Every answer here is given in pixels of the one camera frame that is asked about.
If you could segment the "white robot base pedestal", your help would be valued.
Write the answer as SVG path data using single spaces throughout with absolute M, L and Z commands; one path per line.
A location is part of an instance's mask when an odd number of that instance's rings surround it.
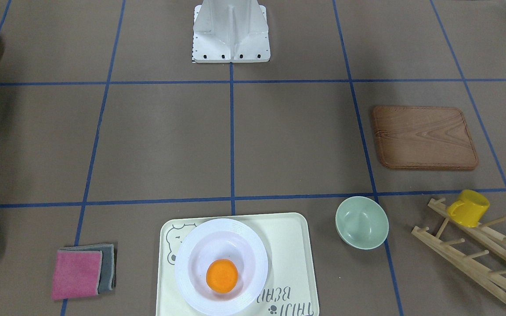
M 192 62 L 271 59 L 267 9 L 257 0 L 205 0 L 195 6 L 193 18 Z

